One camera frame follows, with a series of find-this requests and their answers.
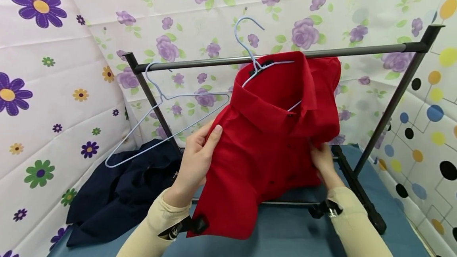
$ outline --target blue mat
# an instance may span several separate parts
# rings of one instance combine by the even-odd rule
[[[361,155],[360,150],[351,146],[342,148],[354,167]],[[371,165],[363,168],[360,182],[387,224],[387,231],[382,238],[392,254],[399,257],[429,256]],[[325,190],[322,187],[316,190],[297,189],[284,195],[284,198],[297,200],[323,200],[324,197]],[[113,242],[74,249],[65,246],[69,235],[67,232],[48,257],[115,257],[132,231],[133,229]],[[262,205],[250,239],[240,241],[218,236],[185,238],[185,234],[181,234],[164,257],[181,256],[343,257],[346,254],[328,218],[313,219],[304,208]]]

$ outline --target clothes rack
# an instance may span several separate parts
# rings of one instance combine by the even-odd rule
[[[386,128],[392,114],[394,113],[397,104],[400,102],[403,94],[405,93],[406,89],[408,88],[409,82],[412,80],[414,74],[416,73],[419,65],[424,59],[426,53],[432,47],[436,37],[439,34],[441,28],[444,25],[429,25],[424,32],[420,42],[409,42],[409,43],[402,43],[402,44],[391,44],[385,46],[370,46],[370,47],[358,47],[358,48],[345,48],[345,49],[334,49],[334,50],[317,50],[317,51],[309,51],[303,52],[307,58],[326,58],[326,57],[340,57],[340,56],[359,56],[359,55],[372,55],[372,54],[382,54],[382,53],[394,53],[394,52],[414,52],[415,55],[413,56],[407,70],[403,74],[400,83],[395,90],[387,108],[384,111],[381,119],[376,126],[376,129],[373,132],[372,137],[370,138],[367,146],[363,154],[360,157],[356,167],[352,170],[351,166],[349,165],[346,157],[344,156],[342,149],[338,145],[332,146],[332,152],[334,156],[334,160],[340,166],[345,179],[347,180],[349,187],[364,205],[365,209],[367,210],[368,216],[370,221],[373,223],[373,226],[379,232],[379,234],[383,234],[386,230],[386,224],[382,219],[381,215],[376,211],[374,205],[370,201],[369,197],[365,193],[363,187],[358,181],[358,175],[362,170],[364,164],[366,163],[367,159],[370,157],[370,154],[375,146],[376,141],[381,136],[382,132]],[[144,93],[148,101],[150,102],[151,106],[156,106],[157,102],[154,99],[154,96],[144,79],[142,73],[146,70],[148,64],[138,64],[136,61],[135,56],[132,52],[126,53],[125,58],[132,68],[133,73],[136,75],[141,88],[143,89]],[[212,67],[216,65],[235,65],[235,64],[246,64],[252,62],[252,59],[249,56],[246,57],[235,57],[235,58],[217,58],[217,59],[202,59],[197,61],[179,61],[179,62],[169,62],[169,63],[160,63],[155,64],[150,67],[150,71],[158,71],[158,70],[173,70],[173,69],[184,69],[184,68],[193,68],[193,67]],[[168,124],[163,116],[159,107],[154,109],[154,112],[157,115],[157,119],[159,120],[160,124],[162,125],[165,133],[168,137],[172,136],[171,130],[168,127]],[[182,154],[182,151],[176,141],[171,139],[171,143],[173,144],[175,150]],[[285,201],[285,200],[274,200],[265,202],[272,205],[294,205],[294,206],[306,206],[311,207],[310,213],[314,218],[320,218],[324,215],[323,212],[320,212],[318,209],[319,205],[322,205],[324,202],[297,202],[297,201]]]

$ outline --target right hand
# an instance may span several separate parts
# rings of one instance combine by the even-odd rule
[[[321,148],[318,149],[310,143],[311,148],[311,160],[319,172],[334,171],[332,151],[327,143],[322,143]]]

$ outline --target yellow dot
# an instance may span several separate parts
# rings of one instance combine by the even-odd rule
[[[446,142],[446,138],[444,137],[444,134],[441,132],[434,132],[431,134],[431,141],[435,143],[436,145],[444,145]]]
[[[430,91],[430,98],[434,102],[438,102],[443,98],[443,91],[440,88],[434,88]]]
[[[419,150],[414,150],[413,151],[413,159],[416,162],[422,162],[424,160],[424,156],[422,155],[422,152]]]
[[[13,101],[16,98],[16,95],[12,90],[4,88],[0,90],[0,98],[6,101]]]
[[[439,83],[441,80],[441,73],[439,71],[431,71],[429,74],[429,83],[431,85]]]
[[[455,64],[457,62],[457,49],[446,48],[442,50],[440,53],[439,61],[443,67],[450,67],[451,65]]]
[[[382,171],[386,171],[387,170],[386,161],[384,161],[383,159],[379,159],[379,167]]]
[[[451,17],[457,8],[457,0],[446,0],[440,8],[440,17],[443,20]]]
[[[35,8],[35,10],[38,11],[39,13],[46,14],[49,12],[49,5],[42,0],[34,1],[33,8]]]
[[[395,172],[397,173],[401,173],[401,163],[399,160],[396,160],[396,159],[393,159],[391,162],[390,162],[391,166],[392,166],[392,169],[394,169]]]
[[[444,227],[441,224],[441,222],[439,222],[436,219],[432,218],[431,224],[433,225],[433,227],[435,227],[436,231],[438,231],[439,234],[444,235]]]

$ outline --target fingernail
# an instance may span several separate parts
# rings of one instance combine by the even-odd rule
[[[222,132],[222,126],[221,125],[216,125],[216,127],[214,127],[214,132],[215,133],[221,133]]]

